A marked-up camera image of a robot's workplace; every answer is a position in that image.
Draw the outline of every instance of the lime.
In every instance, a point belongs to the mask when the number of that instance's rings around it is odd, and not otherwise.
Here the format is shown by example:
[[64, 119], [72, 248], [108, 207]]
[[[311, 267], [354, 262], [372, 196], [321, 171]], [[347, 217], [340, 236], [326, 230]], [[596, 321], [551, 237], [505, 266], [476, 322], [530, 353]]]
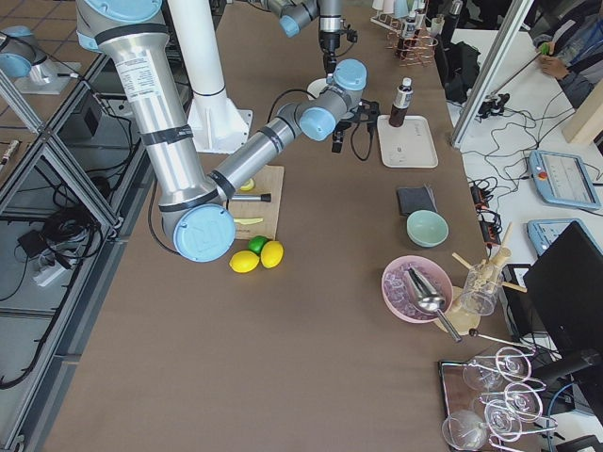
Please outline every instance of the lime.
[[264, 245], [266, 245], [266, 242], [268, 241], [269, 239], [267, 237], [264, 237], [263, 235], [256, 235], [249, 241], [247, 249], [253, 251], [259, 256], [260, 252], [262, 252], [262, 248], [264, 248]]

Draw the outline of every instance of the wooden stick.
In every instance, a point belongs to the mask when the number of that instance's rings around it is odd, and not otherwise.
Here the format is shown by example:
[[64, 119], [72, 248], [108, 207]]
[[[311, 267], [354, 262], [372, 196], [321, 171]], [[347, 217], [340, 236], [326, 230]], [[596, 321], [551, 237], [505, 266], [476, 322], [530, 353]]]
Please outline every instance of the wooden stick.
[[455, 258], [457, 261], [459, 261], [461, 263], [461, 265], [463, 265], [465, 268], [467, 269], [471, 269], [472, 265], [469, 264], [465, 259], [463, 259], [461, 256], [459, 256], [456, 252], [452, 253], [452, 257]]
[[522, 287], [521, 285], [513, 284], [512, 282], [503, 281], [502, 285], [504, 285], [505, 287], [509, 287], [510, 289], [514, 289], [517, 292], [522, 292], [524, 294], [528, 293], [528, 289], [527, 288]]
[[509, 247], [507, 247], [507, 242], [511, 238], [511, 233], [512, 232], [513, 232], [513, 222], [511, 221], [509, 223], [509, 226], [507, 226], [507, 231], [505, 231], [504, 237], [502, 237], [502, 242], [500, 242], [500, 247], [501, 248], [509, 248]]

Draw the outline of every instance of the pink bowl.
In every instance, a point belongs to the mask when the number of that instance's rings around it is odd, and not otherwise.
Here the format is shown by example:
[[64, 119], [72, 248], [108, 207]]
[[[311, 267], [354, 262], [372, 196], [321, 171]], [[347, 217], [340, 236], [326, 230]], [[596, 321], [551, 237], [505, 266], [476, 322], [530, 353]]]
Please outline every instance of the pink bowl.
[[446, 272], [435, 262], [420, 256], [401, 256], [394, 259], [383, 272], [381, 290], [383, 299], [389, 310], [402, 320], [411, 323], [433, 322], [436, 314], [425, 314], [419, 311], [412, 302], [411, 292], [407, 290], [404, 273], [409, 267], [420, 271], [446, 298], [446, 312], [452, 304], [452, 282]]

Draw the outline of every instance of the power adapter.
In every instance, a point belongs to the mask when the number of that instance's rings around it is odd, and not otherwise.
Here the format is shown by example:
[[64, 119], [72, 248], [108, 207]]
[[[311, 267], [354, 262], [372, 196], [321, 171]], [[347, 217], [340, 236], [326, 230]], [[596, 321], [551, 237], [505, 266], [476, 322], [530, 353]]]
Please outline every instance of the power adapter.
[[497, 232], [497, 225], [492, 221], [480, 220], [481, 236], [486, 245], [500, 245], [500, 235]]
[[38, 257], [44, 250], [48, 249], [48, 245], [46, 245], [40, 232], [35, 230], [20, 236], [17, 241], [29, 259]]
[[471, 192], [471, 198], [476, 209], [487, 209], [489, 207], [487, 201], [487, 196], [490, 194], [489, 191], [478, 186], [470, 186], [469, 191]]

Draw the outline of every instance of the white tray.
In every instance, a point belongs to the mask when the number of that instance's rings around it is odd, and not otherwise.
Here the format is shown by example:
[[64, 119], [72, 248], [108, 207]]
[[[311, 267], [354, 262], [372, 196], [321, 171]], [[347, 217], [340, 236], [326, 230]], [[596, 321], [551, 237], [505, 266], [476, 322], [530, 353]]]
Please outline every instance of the white tray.
[[435, 168], [432, 132], [422, 116], [407, 116], [401, 127], [389, 125], [389, 115], [377, 119], [383, 164], [389, 168]]

